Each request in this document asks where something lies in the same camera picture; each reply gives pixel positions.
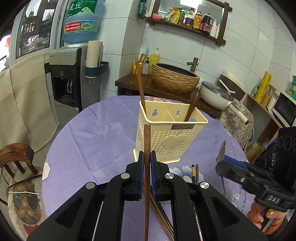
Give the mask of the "person's right hand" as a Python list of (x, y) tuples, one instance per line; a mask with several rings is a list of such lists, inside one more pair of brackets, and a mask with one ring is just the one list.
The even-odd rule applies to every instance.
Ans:
[(247, 214), (247, 218), (259, 229), (262, 228), (262, 224), (265, 218), (273, 220), (270, 226), (265, 230), (265, 235), (273, 235), (280, 228), (283, 228), (287, 224), (286, 216), (287, 212), (280, 212), (274, 209), (267, 209), (265, 214), (263, 214), (264, 208), (257, 202), (253, 202), (251, 209)]

